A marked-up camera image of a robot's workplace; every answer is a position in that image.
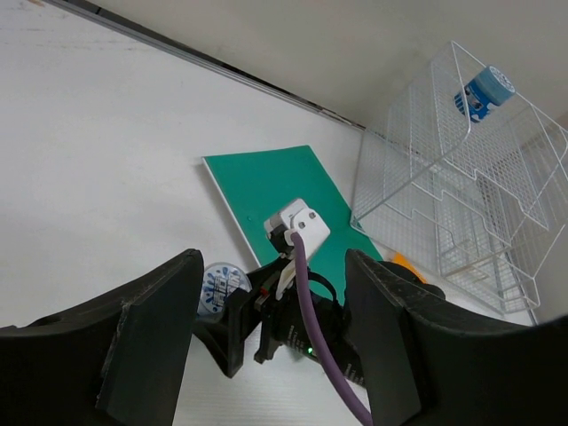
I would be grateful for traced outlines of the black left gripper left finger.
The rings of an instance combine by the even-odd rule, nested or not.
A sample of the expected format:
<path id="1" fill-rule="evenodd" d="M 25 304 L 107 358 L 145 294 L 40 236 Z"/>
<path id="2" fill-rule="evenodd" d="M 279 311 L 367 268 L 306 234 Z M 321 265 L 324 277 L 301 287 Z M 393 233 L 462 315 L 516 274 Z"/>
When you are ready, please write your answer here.
<path id="1" fill-rule="evenodd" d="M 188 249 L 87 302 L 3 327 L 2 424 L 172 424 L 203 272 Z"/>

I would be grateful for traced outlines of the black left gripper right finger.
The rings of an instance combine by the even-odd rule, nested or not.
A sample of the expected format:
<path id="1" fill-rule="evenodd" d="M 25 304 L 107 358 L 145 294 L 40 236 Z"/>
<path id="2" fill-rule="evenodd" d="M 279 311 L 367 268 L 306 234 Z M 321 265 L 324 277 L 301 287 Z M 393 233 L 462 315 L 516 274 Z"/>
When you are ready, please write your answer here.
<path id="1" fill-rule="evenodd" d="M 490 318 L 356 249 L 345 274 L 373 424 L 566 424 L 566 317 Z"/>

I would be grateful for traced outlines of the green notebook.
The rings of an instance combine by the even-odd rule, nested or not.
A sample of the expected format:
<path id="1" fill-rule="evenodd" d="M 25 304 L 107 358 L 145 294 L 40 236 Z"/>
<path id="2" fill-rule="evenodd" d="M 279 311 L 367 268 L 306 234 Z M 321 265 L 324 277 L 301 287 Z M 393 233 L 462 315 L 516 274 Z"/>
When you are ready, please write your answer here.
<path id="1" fill-rule="evenodd" d="M 344 303 L 345 253 L 359 249 L 375 260 L 382 257 L 367 236 L 351 227 L 351 210 L 332 178 L 309 146 L 204 158 L 256 263 L 269 264 L 277 251 L 268 241 L 264 221 L 295 199 L 321 215 L 330 235 L 310 260 Z"/>

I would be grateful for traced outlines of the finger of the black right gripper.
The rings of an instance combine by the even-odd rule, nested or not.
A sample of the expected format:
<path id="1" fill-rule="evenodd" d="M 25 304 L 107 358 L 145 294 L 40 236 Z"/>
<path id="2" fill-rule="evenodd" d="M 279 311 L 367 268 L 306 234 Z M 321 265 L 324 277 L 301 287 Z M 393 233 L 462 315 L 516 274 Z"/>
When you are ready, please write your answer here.
<path id="1" fill-rule="evenodd" d="M 236 289 L 227 299 L 224 309 L 211 317 L 196 317 L 193 334 L 206 346 L 221 372 L 232 378 L 241 369 L 245 341 L 260 322 L 255 301 L 261 287 L 275 276 L 275 267 L 266 265 L 246 273 L 252 289 Z"/>

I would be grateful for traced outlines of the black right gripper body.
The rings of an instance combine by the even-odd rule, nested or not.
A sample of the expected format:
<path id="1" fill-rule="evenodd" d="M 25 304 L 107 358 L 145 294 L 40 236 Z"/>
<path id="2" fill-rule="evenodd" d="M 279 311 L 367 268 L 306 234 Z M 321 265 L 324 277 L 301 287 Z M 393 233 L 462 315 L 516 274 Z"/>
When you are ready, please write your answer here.
<path id="1" fill-rule="evenodd" d="M 272 296 L 284 265 L 281 261 L 274 261 L 252 272 L 253 289 L 258 289 L 261 296 L 267 297 L 258 309 L 261 335 L 254 359 L 262 364 L 273 359 L 274 353 L 281 346 L 287 346 L 317 362 L 319 359 L 304 326 L 296 289 L 287 290 L 279 301 Z M 365 380 L 360 358 L 348 338 L 348 315 L 338 302 L 334 286 L 313 271 L 308 271 L 308 278 L 330 294 L 330 297 L 324 297 L 311 293 L 311 298 L 319 327 L 335 363 L 347 380 L 363 386 Z"/>

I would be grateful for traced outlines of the blue white jar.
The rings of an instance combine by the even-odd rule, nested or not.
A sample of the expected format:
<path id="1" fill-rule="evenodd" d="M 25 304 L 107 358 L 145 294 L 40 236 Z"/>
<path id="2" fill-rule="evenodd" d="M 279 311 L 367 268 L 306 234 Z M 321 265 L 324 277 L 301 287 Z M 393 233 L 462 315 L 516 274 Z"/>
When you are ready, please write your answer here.
<path id="1" fill-rule="evenodd" d="M 249 292 L 252 285 L 247 274 L 234 264 L 217 262 L 205 267 L 197 318 L 220 313 L 228 297 L 236 290 Z"/>
<path id="2" fill-rule="evenodd" d="M 473 123 L 480 123 L 515 94 L 508 77 L 497 67 L 487 66 L 454 96 L 454 104 Z"/>

